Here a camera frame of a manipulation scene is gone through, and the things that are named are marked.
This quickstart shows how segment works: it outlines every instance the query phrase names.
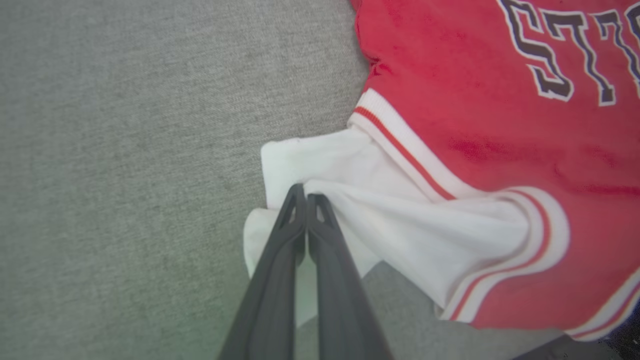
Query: jersey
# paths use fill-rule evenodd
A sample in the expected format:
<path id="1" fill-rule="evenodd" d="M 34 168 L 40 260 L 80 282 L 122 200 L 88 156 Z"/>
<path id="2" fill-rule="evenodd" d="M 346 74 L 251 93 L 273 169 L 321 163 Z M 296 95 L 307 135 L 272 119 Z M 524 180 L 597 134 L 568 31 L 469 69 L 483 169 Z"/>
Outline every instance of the jersey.
<path id="1" fill-rule="evenodd" d="M 370 73 L 349 125 L 434 202 L 529 217 L 441 318 L 594 340 L 640 298 L 640 2 L 352 0 Z"/>

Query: garment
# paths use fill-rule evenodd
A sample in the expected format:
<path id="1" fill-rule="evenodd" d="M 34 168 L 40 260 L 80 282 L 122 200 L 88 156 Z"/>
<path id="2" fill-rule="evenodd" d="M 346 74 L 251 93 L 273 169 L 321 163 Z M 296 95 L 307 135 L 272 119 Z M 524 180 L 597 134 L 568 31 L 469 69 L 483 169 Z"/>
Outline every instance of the garment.
<path id="1" fill-rule="evenodd" d="M 325 193 L 361 273 L 385 260 L 441 319 L 619 326 L 640 298 L 640 2 L 352 3 L 363 95 L 345 132 L 265 145 L 268 208 Z"/>

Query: red fabric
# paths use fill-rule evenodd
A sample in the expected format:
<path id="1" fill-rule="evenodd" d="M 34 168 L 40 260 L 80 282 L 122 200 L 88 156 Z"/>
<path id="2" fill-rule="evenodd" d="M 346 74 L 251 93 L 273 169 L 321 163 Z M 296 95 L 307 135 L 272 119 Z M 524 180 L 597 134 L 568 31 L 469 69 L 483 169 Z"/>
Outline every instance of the red fabric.
<path id="1" fill-rule="evenodd" d="M 638 79 L 614 43 L 614 28 L 602 40 L 590 15 L 617 10 L 621 39 L 637 58 L 640 33 L 625 17 L 635 1 L 517 2 L 532 6 L 543 31 L 518 15 L 524 38 L 553 49 L 557 68 L 573 85 L 565 101 L 538 95 L 527 65 L 552 73 L 544 61 L 518 53 L 500 0 L 352 0 L 360 47 L 371 63 L 365 89 L 384 96 L 467 184 L 487 192 L 540 188 L 569 219 L 563 260 L 498 283 L 474 326 L 577 327 L 640 266 Z M 584 14 L 594 68 L 613 86 L 614 104 L 600 104 L 602 93 L 572 32 L 563 28 L 566 40 L 553 38 L 541 9 Z"/>

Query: gray fabric surface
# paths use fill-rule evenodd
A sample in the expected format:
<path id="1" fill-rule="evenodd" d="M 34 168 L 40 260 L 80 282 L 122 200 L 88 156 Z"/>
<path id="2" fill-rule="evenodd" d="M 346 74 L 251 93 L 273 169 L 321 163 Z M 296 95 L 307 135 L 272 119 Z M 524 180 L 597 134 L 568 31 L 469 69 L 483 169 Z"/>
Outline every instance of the gray fabric surface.
<path id="1" fill-rule="evenodd" d="M 212 359 L 248 284 L 260 146 L 344 127 L 367 74 L 353 17 L 347 0 L 0 2 L 0 357 Z M 365 287 L 398 359 L 557 336 L 438 322 L 386 265 Z"/>

